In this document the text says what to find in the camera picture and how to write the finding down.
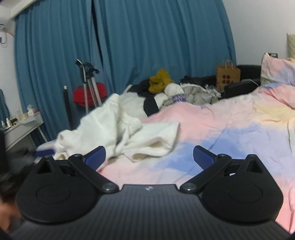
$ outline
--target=cushion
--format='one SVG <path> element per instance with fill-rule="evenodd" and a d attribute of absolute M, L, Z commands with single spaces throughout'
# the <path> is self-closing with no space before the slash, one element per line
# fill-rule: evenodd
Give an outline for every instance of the cushion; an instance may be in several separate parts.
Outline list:
<path fill-rule="evenodd" d="M 261 64 L 261 85 L 272 82 L 295 86 L 295 63 L 266 53 Z"/>

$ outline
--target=black pole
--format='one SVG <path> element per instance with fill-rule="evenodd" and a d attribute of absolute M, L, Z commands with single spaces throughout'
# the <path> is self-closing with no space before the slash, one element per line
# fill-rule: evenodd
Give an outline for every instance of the black pole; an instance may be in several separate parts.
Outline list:
<path fill-rule="evenodd" d="M 65 109 L 67 111 L 70 130 L 73 130 L 74 129 L 74 122 L 73 122 L 72 111 L 71 111 L 71 107 L 70 107 L 70 101 L 69 101 L 69 94 L 68 94 L 67 86 L 63 87 L 63 100 L 65 102 Z"/>

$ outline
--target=yellow cloth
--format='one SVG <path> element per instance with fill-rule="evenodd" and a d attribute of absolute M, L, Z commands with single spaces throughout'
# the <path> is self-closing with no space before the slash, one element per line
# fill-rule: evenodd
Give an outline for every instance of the yellow cloth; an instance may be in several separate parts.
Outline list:
<path fill-rule="evenodd" d="M 258 119 L 265 123 L 275 123 L 277 128 L 289 132 L 289 144 L 292 153 L 295 153 L 295 110 L 288 107 L 272 107 L 254 105 Z"/>
<path fill-rule="evenodd" d="M 169 73 L 162 68 L 157 72 L 156 76 L 150 77 L 150 87 L 148 91 L 150 93 L 160 93 L 172 82 L 174 81 L 171 80 Z"/>

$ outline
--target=pink bedsheet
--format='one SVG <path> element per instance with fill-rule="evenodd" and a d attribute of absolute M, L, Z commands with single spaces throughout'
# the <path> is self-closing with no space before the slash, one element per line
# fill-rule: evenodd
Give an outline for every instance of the pink bedsheet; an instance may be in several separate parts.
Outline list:
<path fill-rule="evenodd" d="M 174 150 L 162 158 L 132 163 L 124 156 L 110 160 L 101 174 L 123 184 L 176 184 L 178 187 L 202 169 L 193 148 L 201 145 L 215 154 L 242 159 L 256 154 L 284 195 L 277 223 L 295 231 L 295 87 L 271 84 L 251 94 L 221 100 L 214 105 L 176 103 L 143 120 L 180 122 Z"/>

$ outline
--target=logo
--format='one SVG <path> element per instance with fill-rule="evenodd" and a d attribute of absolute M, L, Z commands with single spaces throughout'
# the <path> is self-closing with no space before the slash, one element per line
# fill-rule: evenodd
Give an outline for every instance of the logo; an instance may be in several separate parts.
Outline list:
<path fill-rule="evenodd" d="M 154 188 L 152 187 L 152 186 L 148 186 L 148 187 L 146 187 L 145 188 L 145 190 L 147 190 L 147 191 L 151 191 L 151 190 L 153 190 Z"/>
<path fill-rule="evenodd" d="M 222 81 L 223 84 L 230 85 L 230 84 L 234 83 L 233 81 L 230 80 L 229 75 L 223 75 L 222 78 L 223 78 L 223 81 Z"/>

